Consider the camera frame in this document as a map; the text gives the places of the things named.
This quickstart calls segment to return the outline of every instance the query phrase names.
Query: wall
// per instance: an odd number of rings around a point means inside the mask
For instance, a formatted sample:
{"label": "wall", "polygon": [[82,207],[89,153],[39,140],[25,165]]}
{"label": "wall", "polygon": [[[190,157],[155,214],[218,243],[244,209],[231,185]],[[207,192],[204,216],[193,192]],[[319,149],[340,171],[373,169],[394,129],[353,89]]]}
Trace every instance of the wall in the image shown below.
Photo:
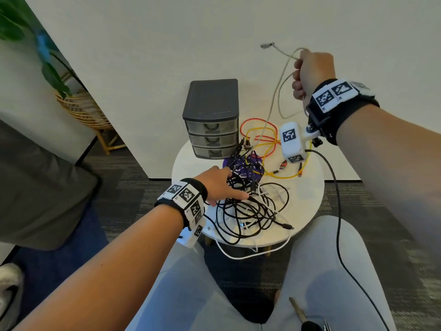
{"label": "wall", "polygon": [[73,163],[94,137],[55,100],[31,39],[0,40],[0,120]]}
{"label": "wall", "polygon": [[[260,49],[269,41],[333,53],[337,76],[441,132],[441,0],[26,1],[151,178],[170,177],[187,140],[181,114],[192,80],[235,77],[241,119],[267,116],[285,62]],[[289,86],[283,110],[300,111]],[[282,122],[276,112],[272,121]],[[336,147],[319,150],[339,179],[357,178]]]}

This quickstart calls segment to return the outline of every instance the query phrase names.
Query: gray carpet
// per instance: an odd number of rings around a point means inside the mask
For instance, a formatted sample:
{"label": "gray carpet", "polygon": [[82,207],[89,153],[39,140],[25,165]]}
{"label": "gray carpet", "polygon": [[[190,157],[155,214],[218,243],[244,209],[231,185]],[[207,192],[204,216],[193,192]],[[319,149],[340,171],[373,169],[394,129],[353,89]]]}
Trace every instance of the gray carpet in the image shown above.
{"label": "gray carpet", "polygon": [[[167,181],[149,181],[128,149],[106,156],[97,143],[83,165],[102,178],[95,206],[109,240],[123,232],[152,209]],[[405,228],[364,188],[362,183],[339,184],[343,218],[363,237],[389,302],[399,331],[441,330],[441,276]],[[325,184],[325,195],[317,216],[337,214],[333,183]],[[219,287],[242,315],[265,322],[273,307],[273,296],[281,288],[290,247],[234,261],[216,245],[205,246],[205,259]],[[243,253],[232,248],[230,253]]]}

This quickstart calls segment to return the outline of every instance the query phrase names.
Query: black wristband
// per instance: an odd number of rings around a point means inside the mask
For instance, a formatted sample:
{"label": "black wristband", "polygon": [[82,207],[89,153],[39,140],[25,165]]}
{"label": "black wristband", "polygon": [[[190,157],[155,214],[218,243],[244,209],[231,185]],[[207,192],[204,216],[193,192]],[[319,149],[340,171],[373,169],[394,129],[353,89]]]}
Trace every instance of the black wristband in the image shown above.
{"label": "black wristband", "polygon": [[[336,80],[337,79],[333,78],[323,81],[315,89],[314,93],[316,93],[318,90],[323,88],[325,85],[333,83]],[[313,105],[313,104],[315,104],[315,101],[314,98],[312,97],[309,105]],[[373,97],[358,95],[353,99],[340,103],[334,109],[329,111],[327,113],[326,119],[323,120],[325,121],[323,125],[318,126],[322,130],[322,133],[326,137],[328,142],[333,145],[337,145],[336,135],[339,127],[343,124],[343,122],[345,122],[346,119],[348,119],[350,115],[352,115],[354,112],[356,112],[357,110],[363,108],[368,104],[372,104],[377,107],[380,107],[377,100],[375,100]],[[314,119],[310,117],[309,123],[315,124],[314,122],[315,122]]]}
{"label": "black wristband", "polygon": [[199,191],[199,193],[201,193],[202,200],[204,200],[204,202],[207,200],[208,197],[207,188],[205,188],[204,184],[201,183],[199,180],[192,178],[185,178],[182,179],[181,181],[191,184],[194,188],[196,188]]}
{"label": "black wristband", "polygon": [[188,222],[187,217],[185,216],[185,212],[184,209],[182,209],[179,205],[177,205],[176,203],[174,203],[172,200],[168,200],[168,199],[159,199],[155,202],[154,207],[160,205],[160,204],[166,204],[174,209],[176,209],[177,211],[179,211],[182,215],[182,220],[184,222],[184,228],[189,227],[190,223]]}

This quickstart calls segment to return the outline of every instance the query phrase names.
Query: light gray pants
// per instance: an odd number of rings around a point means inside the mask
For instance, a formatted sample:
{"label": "light gray pants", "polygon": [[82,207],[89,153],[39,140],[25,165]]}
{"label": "light gray pants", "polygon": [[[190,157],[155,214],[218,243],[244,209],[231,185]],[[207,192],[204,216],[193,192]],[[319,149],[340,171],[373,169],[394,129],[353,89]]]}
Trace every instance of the light gray pants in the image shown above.
{"label": "light gray pants", "polygon": [[[297,239],[280,299],[267,323],[251,323],[234,309],[205,265],[200,245],[190,250],[175,244],[127,331],[300,330],[301,323],[289,296],[319,325],[326,318],[333,331],[385,330],[368,298],[339,263],[337,221],[333,216],[316,218]],[[346,267],[377,305],[389,329],[396,331],[363,240],[346,221],[342,221],[340,253]]]}

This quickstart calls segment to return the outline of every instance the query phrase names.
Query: wicker plant stand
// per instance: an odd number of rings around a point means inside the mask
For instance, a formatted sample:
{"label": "wicker plant stand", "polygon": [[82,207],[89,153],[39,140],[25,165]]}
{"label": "wicker plant stand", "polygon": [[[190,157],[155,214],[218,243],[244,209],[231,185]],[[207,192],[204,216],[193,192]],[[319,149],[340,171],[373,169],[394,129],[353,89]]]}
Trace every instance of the wicker plant stand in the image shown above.
{"label": "wicker plant stand", "polygon": [[[64,80],[67,82],[70,77],[66,77]],[[100,107],[96,104],[95,100],[87,91],[80,91],[77,94],[68,96],[65,99],[56,92],[57,101],[59,104],[67,110],[76,120],[83,123],[85,126],[92,128],[100,144],[102,145],[106,154],[110,154],[110,151],[121,149],[126,147],[125,144],[116,145],[113,144],[118,139],[118,134],[108,143],[103,138],[102,131],[114,130],[112,124],[108,121],[107,117],[101,111]]]}

